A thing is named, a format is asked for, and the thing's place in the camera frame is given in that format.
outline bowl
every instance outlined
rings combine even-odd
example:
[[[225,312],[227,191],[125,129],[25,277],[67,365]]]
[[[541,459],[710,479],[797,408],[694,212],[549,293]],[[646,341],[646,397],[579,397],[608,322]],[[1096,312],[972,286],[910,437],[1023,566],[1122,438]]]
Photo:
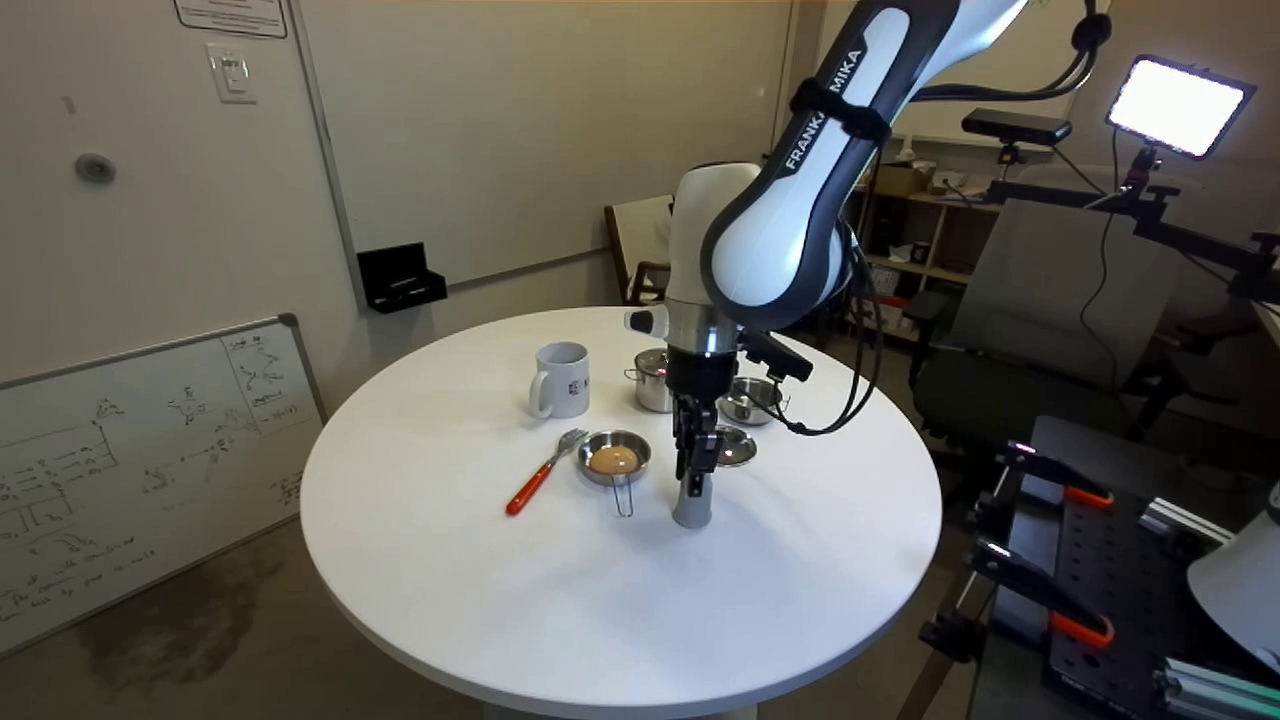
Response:
[[[722,417],[743,428],[767,424],[779,410],[779,405],[783,391],[761,376],[738,376],[729,391],[718,398]]]
[[[638,432],[594,432],[575,449],[575,466],[597,483],[632,483],[646,475],[648,445]]]
[[[658,417],[673,410],[669,346],[638,350],[638,405]]]
[[[752,463],[756,438],[743,428],[718,428],[722,463]]]

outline floor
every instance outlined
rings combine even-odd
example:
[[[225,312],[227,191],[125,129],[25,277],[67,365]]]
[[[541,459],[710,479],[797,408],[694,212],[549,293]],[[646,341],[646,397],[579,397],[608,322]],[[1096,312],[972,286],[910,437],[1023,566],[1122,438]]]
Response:
[[[910,408],[904,357],[882,386]],[[895,715],[929,647],[915,641],[960,566],[948,530],[904,617],[838,675],[761,709],[766,720]],[[931,720],[967,715],[956,666]],[[9,720],[479,720],[485,709],[379,655],[321,586],[295,523],[0,655]]]

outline white tabletop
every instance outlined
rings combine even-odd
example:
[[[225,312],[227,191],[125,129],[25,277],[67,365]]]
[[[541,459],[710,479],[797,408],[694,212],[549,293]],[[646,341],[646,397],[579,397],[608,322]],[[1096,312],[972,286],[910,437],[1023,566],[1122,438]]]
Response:
[[[531,424],[549,341],[594,350],[594,408]],[[301,523],[342,607],[385,651],[477,698],[544,715],[703,715],[792,691],[855,655],[915,590],[941,540],[941,483],[884,398],[838,437],[761,428],[761,454],[718,466],[711,523],[673,519],[673,417],[632,398],[632,357],[662,341],[630,307],[512,317],[446,335],[374,376],[321,432]],[[849,367],[787,378],[787,410],[827,424]],[[638,517],[566,459],[510,497],[566,428],[653,445]]]

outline cable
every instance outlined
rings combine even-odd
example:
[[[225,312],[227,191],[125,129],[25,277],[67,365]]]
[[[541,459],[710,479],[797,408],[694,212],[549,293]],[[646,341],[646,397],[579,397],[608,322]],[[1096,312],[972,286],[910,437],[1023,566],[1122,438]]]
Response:
[[[980,85],[936,85],[936,86],[919,86],[915,101],[1054,101],[1054,95],[1070,95],[1076,93],[1096,63],[1101,43],[1111,38],[1111,14],[1096,10],[1096,0],[1085,0],[1085,20],[1073,27],[1073,63],[1030,93],[1009,93],[1009,86],[980,86]]]
[[[1122,191],[1122,129],[1111,125],[1111,191]]]
[[[1122,197],[1127,197],[1127,191],[1107,191],[1107,197],[1096,197],[1096,200],[1088,200],[1088,204],[1079,204],[1079,208],[1103,208],[1103,204],[1111,204],[1111,200],[1122,200]]]
[[[1085,335],[1093,335],[1096,346],[1107,357],[1107,376],[1111,376],[1111,386],[1115,386],[1115,382],[1122,382],[1115,346],[1088,322],[1093,303],[1103,297],[1103,286],[1107,286],[1107,280],[1111,280],[1111,261],[1107,261],[1111,219],[1115,219],[1115,217],[1107,212],[1103,232],[1096,234],[1101,280],[1096,280],[1096,286],[1088,293],[1088,301],[1079,303],[1076,322],[1079,322]]]
[[[882,166],[884,166],[884,144],[877,148],[869,187],[863,187],[863,197],[862,197],[862,204],[855,204],[855,234],[863,234],[863,238],[877,234],[877,229],[871,229],[871,217],[877,217],[877,212],[869,212],[869,208],[877,204],[871,197],[877,197],[877,184],[882,184]]]
[[[1222,280],[1222,282],[1234,282],[1234,277],[1207,268],[1202,257],[1188,257],[1188,251],[1182,251],[1182,257],[1184,257],[1192,268],[1202,268],[1204,277],[1212,277],[1212,280]]]
[[[1085,175],[1085,166],[1070,156],[1070,150],[1060,150],[1055,144],[1054,144],[1054,156],[1055,158],[1064,158],[1093,191],[1103,191],[1093,175]]]
[[[787,419],[779,408],[767,408],[773,419],[779,419],[787,432],[797,437],[827,437],[827,432],[842,432],[853,417],[862,417],[869,408],[869,398],[877,397],[877,378],[882,378],[882,357],[884,357],[884,321],[882,321],[882,301],[877,301],[877,286],[871,286],[871,262],[863,251],[853,257],[855,262],[855,280],[853,280],[853,312],[855,312],[855,346],[853,346],[853,382],[849,382],[849,397],[844,397],[844,408],[842,417],[827,424],[827,428],[809,428],[800,419]],[[877,335],[877,346],[871,346],[871,371],[863,371],[863,361],[869,361],[869,345],[863,345],[863,317],[871,317],[871,335]]]

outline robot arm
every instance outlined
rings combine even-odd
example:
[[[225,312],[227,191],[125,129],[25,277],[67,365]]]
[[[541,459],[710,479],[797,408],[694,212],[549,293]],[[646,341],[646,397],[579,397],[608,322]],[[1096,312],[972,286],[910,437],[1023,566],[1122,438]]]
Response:
[[[669,386],[678,523],[711,519],[718,397],[739,341],[816,312],[853,262],[844,200],[919,85],[990,49],[1023,0],[862,0],[767,164],[711,164],[673,204]]]
[[[797,93],[767,164],[703,234],[711,307],[747,335],[816,312],[849,280],[853,244],[838,229],[889,125],[919,85],[985,50],[1020,8],[1023,0],[862,0],[816,80]]]

